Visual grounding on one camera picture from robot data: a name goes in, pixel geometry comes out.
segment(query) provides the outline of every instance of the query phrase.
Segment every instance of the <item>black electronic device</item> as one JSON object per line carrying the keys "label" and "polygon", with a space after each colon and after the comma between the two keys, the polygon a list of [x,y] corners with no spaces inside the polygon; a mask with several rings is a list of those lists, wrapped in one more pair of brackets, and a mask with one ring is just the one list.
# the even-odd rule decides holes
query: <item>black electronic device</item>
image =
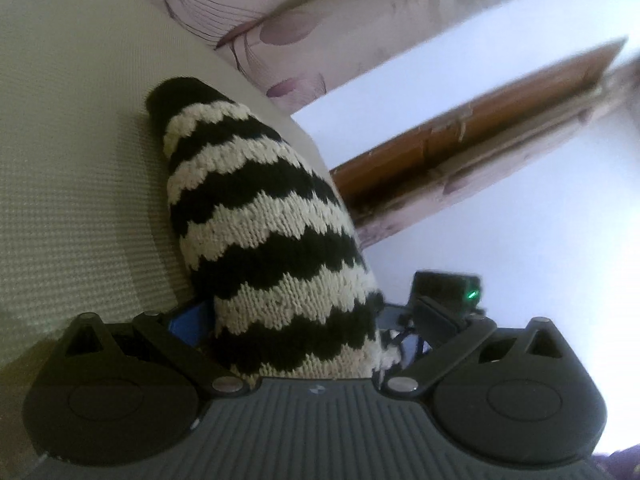
{"label": "black electronic device", "polygon": [[445,304],[480,291],[472,276],[417,273],[407,305],[379,319],[433,350],[375,380],[263,378],[250,390],[172,333],[183,310],[130,324],[81,314],[24,404],[46,454],[29,478],[604,478],[590,462],[604,401],[554,324],[463,318],[425,283]]}

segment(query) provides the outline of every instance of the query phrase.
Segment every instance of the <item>white stripe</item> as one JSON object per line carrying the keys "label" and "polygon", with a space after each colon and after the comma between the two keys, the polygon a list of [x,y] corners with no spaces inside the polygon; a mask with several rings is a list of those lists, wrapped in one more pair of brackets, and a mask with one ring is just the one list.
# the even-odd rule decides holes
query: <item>white stripe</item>
{"label": "white stripe", "polygon": [[197,188],[209,173],[233,173],[250,160],[259,164],[274,164],[280,158],[296,168],[301,166],[307,173],[314,174],[313,168],[286,142],[267,137],[242,139],[234,136],[223,144],[208,144],[191,160],[180,163],[169,177],[166,185],[169,204],[177,203],[184,190]]}
{"label": "white stripe", "polygon": [[167,158],[172,156],[180,139],[189,137],[196,129],[198,121],[215,124],[225,117],[245,121],[249,117],[255,116],[245,105],[226,101],[189,105],[183,108],[178,115],[172,117],[167,124],[164,134],[164,154]]}
{"label": "white stripe", "polygon": [[383,350],[380,341],[365,341],[362,348],[353,349],[342,345],[340,353],[333,359],[322,361],[308,354],[302,364],[285,372],[269,364],[263,364],[257,374],[240,374],[234,365],[231,372],[242,376],[253,388],[259,377],[284,377],[289,379],[356,379],[369,378],[373,370],[387,370],[400,362],[398,348]]}
{"label": "white stripe", "polygon": [[256,248],[272,233],[299,239],[308,227],[320,234],[331,230],[354,236],[355,232],[349,214],[339,204],[325,203],[315,194],[311,199],[295,192],[273,198],[261,191],[242,207],[219,206],[203,224],[190,221],[180,248],[187,266],[197,270],[201,256],[214,262],[230,245]]}
{"label": "white stripe", "polygon": [[254,322],[280,330],[290,324],[294,316],[324,324],[332,307],[351,312],[356,301],[364,303],[376,290],[378,286],[372,272],[360,265],[349,267],[345,263],[336,272],[322,266],[310,280],[285,274],[277,285],[267,290],[243,283],[231,300],[215,298],[216,333],[226,327],[238,335]]}

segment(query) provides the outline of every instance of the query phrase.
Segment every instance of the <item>striped knitted object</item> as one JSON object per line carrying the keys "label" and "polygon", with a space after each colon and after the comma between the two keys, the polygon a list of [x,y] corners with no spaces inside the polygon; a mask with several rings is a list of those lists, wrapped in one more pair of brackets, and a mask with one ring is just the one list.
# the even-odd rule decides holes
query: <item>striped knitted object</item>
{"label": "striped knitted object", "polygon": [[382,298],[332,184],[195,78],[165,81],[146,107],[191,281],[214,298],[213,357],[249,380],[370,377],[397,362],[380,344]]}

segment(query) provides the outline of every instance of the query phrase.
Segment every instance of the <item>beige cushion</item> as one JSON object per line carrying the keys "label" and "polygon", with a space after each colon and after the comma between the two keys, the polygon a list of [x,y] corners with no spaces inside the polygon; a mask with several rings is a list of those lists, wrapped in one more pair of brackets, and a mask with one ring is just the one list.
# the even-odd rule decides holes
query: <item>beige cushion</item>
{"label": "beige cushion", "polygon": [[191,296],[161,142],[146,126],[155,85],[196,76],[326,168],[294,121],[143,0],[0,0],[0,59],[4,478],[28,456],[18,410],[47,337],[80,312],[127,320]]}

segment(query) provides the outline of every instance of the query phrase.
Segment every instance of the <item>white surface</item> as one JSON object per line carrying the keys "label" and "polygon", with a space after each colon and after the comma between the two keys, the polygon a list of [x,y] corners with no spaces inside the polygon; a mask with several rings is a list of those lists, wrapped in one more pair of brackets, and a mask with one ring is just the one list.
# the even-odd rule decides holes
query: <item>white surface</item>
{"label": "white surface", "polygon": [[523,75],[628,36],[640,0],[513,0],[451,28],[306,106],[293,118],[329,168]]}
{"label": "white surface", "polygon": [[366,250],[389,301],[418,269],[482,276],[501,326],[554,320],[598,384],[598,450],[640,443],[640,132],[626,110]]}

